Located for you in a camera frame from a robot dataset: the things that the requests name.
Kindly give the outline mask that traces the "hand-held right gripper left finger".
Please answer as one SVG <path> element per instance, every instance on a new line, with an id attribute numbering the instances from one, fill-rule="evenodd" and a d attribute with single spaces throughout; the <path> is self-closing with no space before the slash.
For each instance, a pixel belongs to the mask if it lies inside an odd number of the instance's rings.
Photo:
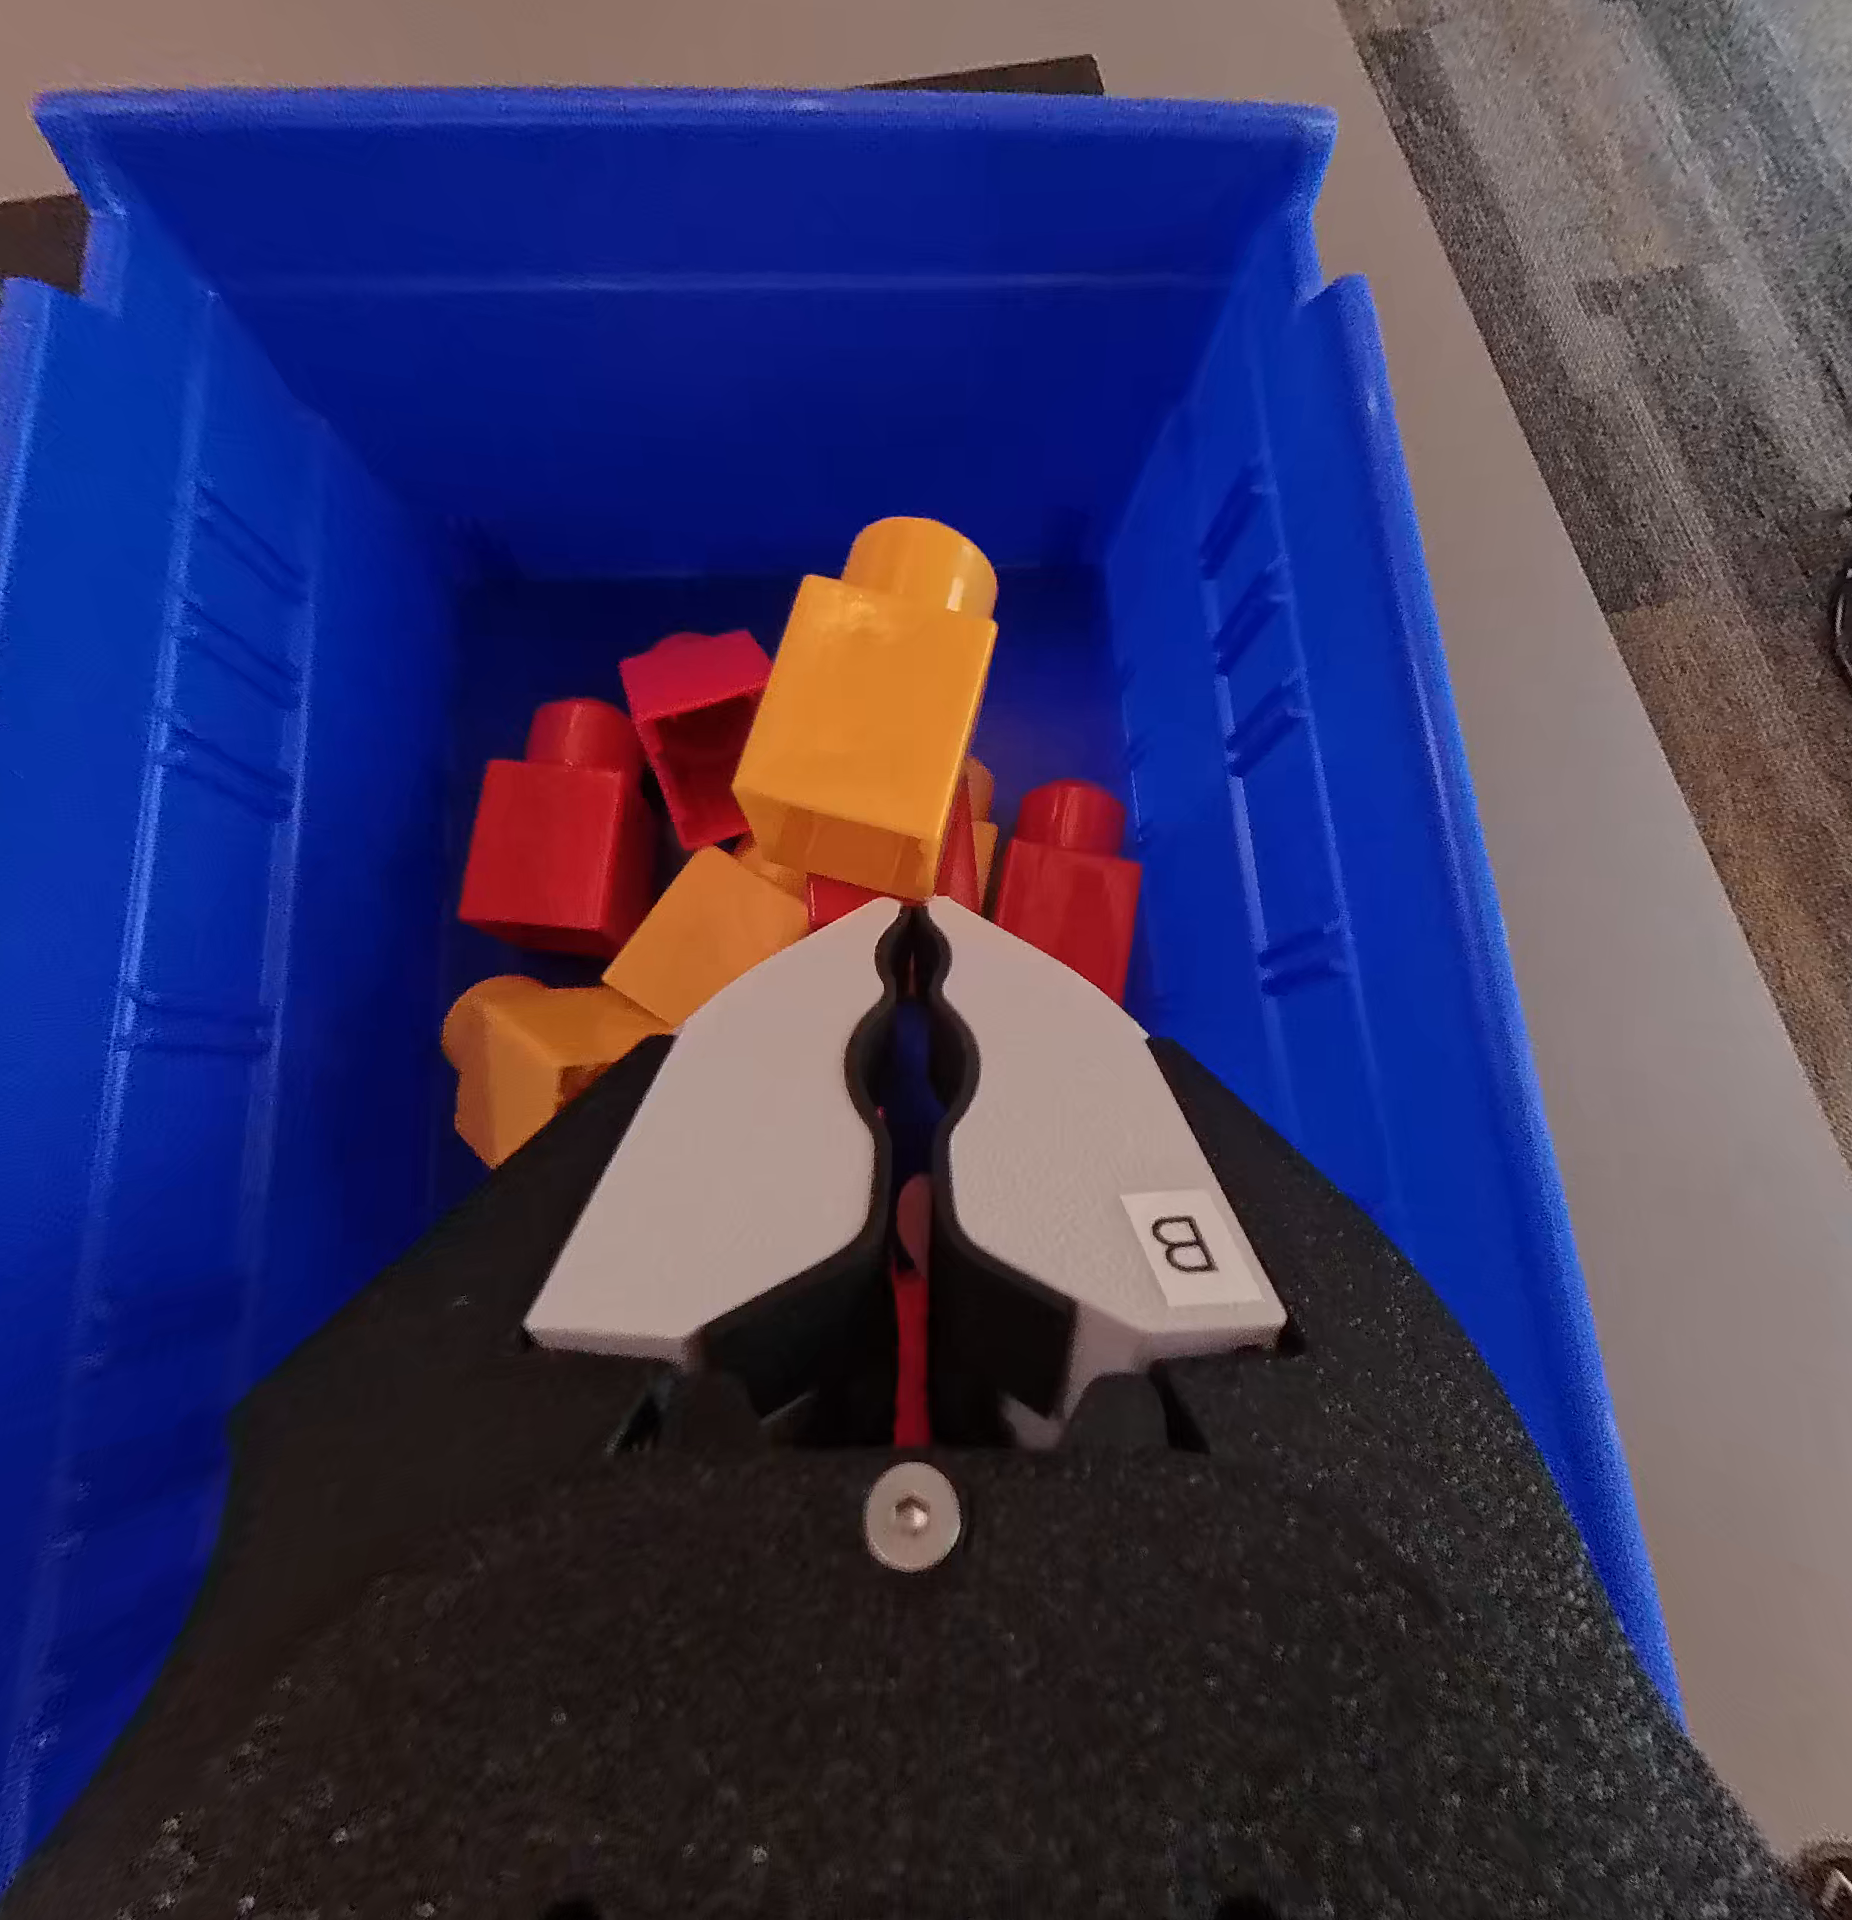
<path id="1" fill-rule="evenodd" d="M 577 1211 L 537 1349 L 736 1379 L 769 1421 L 892 1425 L 891 1128 L 875 1082 L 914 908 L 878 898 L 688 1015 Z"/>

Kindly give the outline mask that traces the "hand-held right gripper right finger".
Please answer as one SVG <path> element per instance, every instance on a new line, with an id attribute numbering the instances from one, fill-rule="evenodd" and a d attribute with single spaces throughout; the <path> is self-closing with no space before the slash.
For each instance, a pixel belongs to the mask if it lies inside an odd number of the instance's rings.
<path id="1" fill-rule="evenodd" d="M 1097 1379 L 1277 1347 L 1289 1313 L 1137 1020 L 951 898 L 927 1009 L 943 1438 L 1054 1448 Z"/>

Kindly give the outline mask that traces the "blue plastic bin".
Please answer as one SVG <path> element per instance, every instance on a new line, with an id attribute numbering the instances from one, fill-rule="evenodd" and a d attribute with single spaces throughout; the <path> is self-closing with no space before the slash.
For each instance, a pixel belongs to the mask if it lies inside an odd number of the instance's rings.
<path id="1" fill-rule="evenodd" d="M 0 1893 L 204 1573 L 243 1388 L 472 1185 L 484 762 L 884 516 L 1001 573 L 974 753 L 1100 779 L 1132 1008 L 1358 1199 L 1681 1681 L 1323 108 L 59 95 L 0 303 Z"/>

